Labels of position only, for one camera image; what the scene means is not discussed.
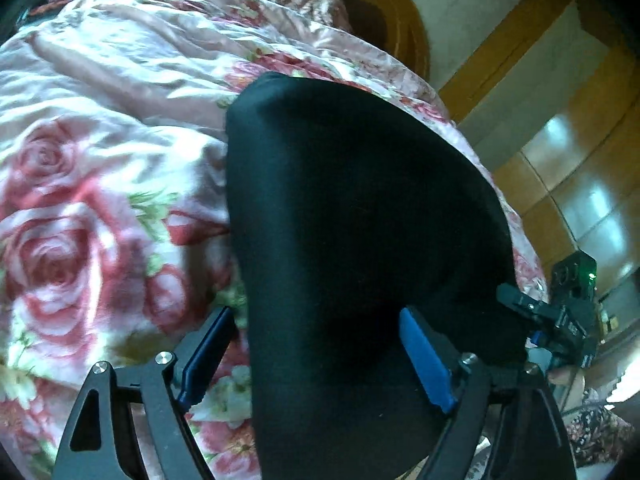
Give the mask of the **patterned sleeve right forearm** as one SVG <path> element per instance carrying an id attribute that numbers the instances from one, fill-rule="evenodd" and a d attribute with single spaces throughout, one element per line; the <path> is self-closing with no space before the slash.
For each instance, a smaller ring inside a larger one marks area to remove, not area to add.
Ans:
<path id="1" fill-rule="evenodd" d="M 638 431 L 608 410 L 593 389 L 563 414 L 577 468 L 616 463 L 638 443 Z"/>

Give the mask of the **person right hand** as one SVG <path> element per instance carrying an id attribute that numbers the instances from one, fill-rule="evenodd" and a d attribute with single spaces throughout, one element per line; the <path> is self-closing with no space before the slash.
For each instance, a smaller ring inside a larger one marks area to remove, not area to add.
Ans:
<path id="1" fill-rule="evenodd" d="M 561 412 L 577 408 L 582 404 L 582 395 L 586 388 L 585 372 L 576 366 L 563 366 L 549 370 L 548 382 L 554 385 L 559 393 L 555 393 L 556 402 Z"/>

